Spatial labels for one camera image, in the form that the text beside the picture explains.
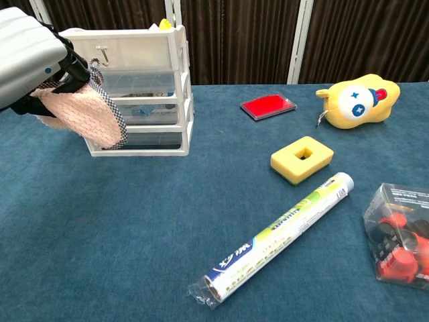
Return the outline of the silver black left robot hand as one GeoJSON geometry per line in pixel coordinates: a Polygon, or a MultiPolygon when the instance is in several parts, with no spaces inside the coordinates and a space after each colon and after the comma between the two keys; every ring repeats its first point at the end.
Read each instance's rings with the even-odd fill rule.
{"type": "Polygon", "coordinates": [[[31,96],[44,82],[60,84],[53,93],[75,93],[90,80],[88,63],[72,42],[18,7],[1,10],[1,110],[52,117],[31,96]]]}

